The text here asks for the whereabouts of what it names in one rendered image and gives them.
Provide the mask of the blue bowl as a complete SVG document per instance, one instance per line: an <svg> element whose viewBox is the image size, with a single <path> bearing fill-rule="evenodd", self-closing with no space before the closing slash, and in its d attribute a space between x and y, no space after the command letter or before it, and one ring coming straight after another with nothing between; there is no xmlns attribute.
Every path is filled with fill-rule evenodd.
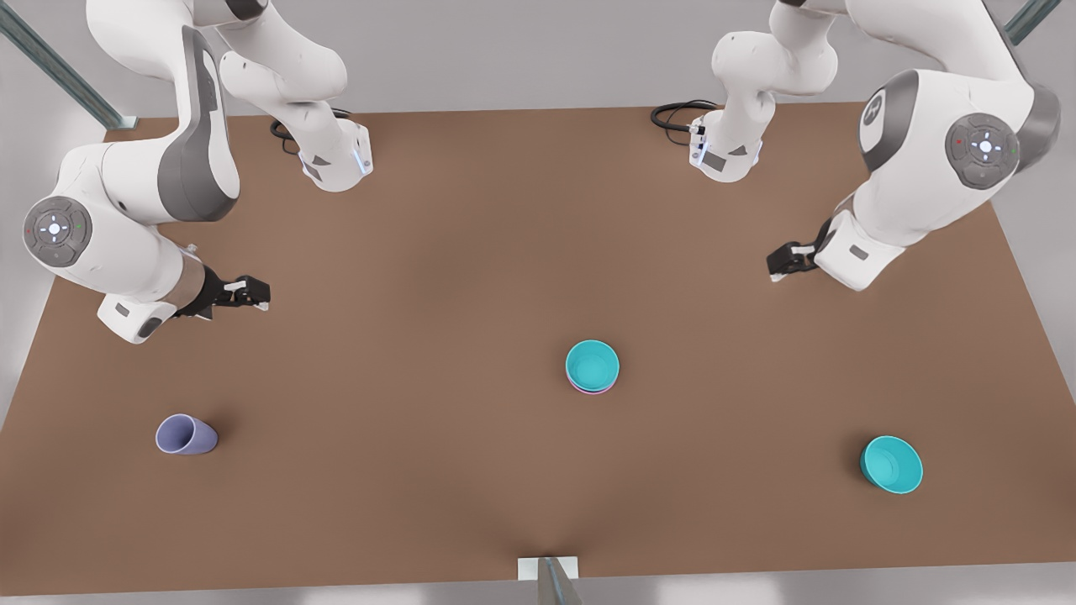
<svg viewBox="0 0 1076 605"><path fill-rule="evenodd" d="M881 435L865 444L858 464L872 486L893 494L914 492L925 475L912 445L892 435Z"/></svg>
<svg viewBox="0 0 1076 605"><path fill-rule="evenodd" d="M587 339L569 349L565 360L566 376L585 388L600 388L611 379L618 379L621 361L611 344Z"/></svg>

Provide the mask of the purple cup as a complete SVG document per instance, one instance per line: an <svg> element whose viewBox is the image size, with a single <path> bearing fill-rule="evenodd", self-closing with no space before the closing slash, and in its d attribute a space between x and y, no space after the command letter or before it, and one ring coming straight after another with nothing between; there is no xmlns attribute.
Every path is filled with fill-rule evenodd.
<svg viewBox="0 0 1076 605"><path fill-rule="evenodd" d="M218 433L188 414L165 418L155 434L157 448L166 455L204 455L220 442Z"/></svg>

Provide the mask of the silver frame post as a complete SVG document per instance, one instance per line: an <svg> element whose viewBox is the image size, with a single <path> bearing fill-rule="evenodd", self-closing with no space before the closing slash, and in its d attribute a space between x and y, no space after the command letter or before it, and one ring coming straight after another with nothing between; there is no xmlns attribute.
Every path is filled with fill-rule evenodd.
<svg viewBox="0 0 1076 605"><path fill-rule="evenodd" d="M518 581L535 581L537 605L583 605L575 581L579 578L576 555L519 558Z"/></svg>
<svg viewBox="0 0 1076 605"><path fill-rule="evenodd" d="M1005 34L1013 46L1019 45L1027 36L1044 22L1063 0L1027 0L1005 25Z"/></svg>
<svg viewBox="0 0 1076 605"><path fill-rule="evenodd" d="M22 51L24 56L34 62L70 99L76 101L107 130L131 130L137 127L139 122L137 116L119 114L5 0L0 0L0 34L8 38L16 50Z"/></svg>

